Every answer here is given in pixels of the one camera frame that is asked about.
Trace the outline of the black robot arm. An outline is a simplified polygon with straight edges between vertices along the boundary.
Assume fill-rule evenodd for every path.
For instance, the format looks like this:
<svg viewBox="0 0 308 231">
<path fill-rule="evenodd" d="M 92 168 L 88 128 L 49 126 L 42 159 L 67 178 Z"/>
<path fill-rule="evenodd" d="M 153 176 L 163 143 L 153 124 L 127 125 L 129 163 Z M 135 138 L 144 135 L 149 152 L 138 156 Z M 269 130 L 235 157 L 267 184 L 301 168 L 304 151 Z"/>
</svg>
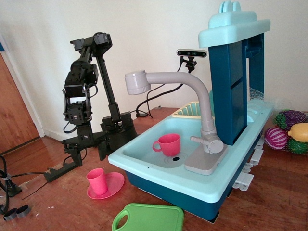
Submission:
<svg viewBox="0 0 308 231">
<path fill-rule="evenodd" d="M 80 57 L 71 64 L 64 83 L 64 117 L 74 125 L 77 137 L 63 140 L 65 153 L 69 154 L 76 166 L 82 165 L 80 152 L 98 147 L 99 157 L 105 157 L 137 137 L 130 112 L 121 113 L 115 100 L 103 55 L 111 48 L 109 34 L 98 32 L 92 37 L 71 41 Z M 98 77 L 102 78 L 110 116 L 104 117 L 101 132 L 91 128 L 92 106 L 90 88 L 96 87 Z"/>
</svg>

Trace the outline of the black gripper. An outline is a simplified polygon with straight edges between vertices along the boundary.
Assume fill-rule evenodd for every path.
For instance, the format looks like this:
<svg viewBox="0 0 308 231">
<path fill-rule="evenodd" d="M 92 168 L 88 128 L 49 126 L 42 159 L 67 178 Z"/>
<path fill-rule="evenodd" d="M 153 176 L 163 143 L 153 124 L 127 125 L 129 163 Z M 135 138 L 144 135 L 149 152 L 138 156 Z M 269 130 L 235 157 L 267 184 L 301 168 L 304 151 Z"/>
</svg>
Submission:
<svg viewBox="0 0 308 231">
<path fill-rule="evenodd" d="M 82 166 L 80 150 L 98 147 L 100 161 L 103 161 L 111 154 L 108 136 L 105 131 L 92 132 L 91 125 L 76 126 L 72 130 L 66 131 L 66 126 L 63 128 L 66 134 L 77 131 L 76 137 L 61 141 L 64 145 L 64 152 L 69 155 L 67 158 L 71 158 L 76 166 Z"/>
</svg>

